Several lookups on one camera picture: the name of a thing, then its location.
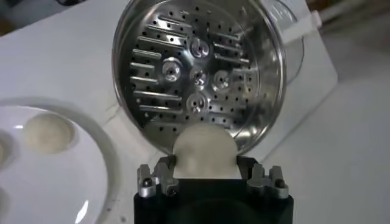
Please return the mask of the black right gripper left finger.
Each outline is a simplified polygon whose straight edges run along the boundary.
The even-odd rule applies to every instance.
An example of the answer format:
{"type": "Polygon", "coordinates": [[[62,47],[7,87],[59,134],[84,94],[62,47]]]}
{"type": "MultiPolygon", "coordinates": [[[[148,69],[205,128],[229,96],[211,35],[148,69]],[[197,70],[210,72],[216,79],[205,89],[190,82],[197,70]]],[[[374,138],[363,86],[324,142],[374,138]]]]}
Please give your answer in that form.
{"type": "Polygon", "coordinates": [[[157,186],[167,197],[174,197],[179,192],[179,180],[174,178],[176,157],[174,155],[161,157],[151,172],[147,164],[137,169],[138,195],[151,198],[157,194],[157,186]]]}

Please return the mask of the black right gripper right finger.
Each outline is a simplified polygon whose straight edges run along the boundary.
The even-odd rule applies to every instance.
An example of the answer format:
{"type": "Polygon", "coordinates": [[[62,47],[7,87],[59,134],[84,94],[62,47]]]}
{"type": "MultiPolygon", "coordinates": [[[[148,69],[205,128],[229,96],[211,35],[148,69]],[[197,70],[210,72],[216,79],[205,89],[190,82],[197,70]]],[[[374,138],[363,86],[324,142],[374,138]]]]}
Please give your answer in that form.
{"type": "Polygon", "coordinates": [[[255,158],[237,156],[236,163],[242,179],[246,180],[250,192],[260,197],[272,197],[284,200],[289,197],[289,187],[283,178],[282,168],[272,166],[266,170],[255,158]]]}

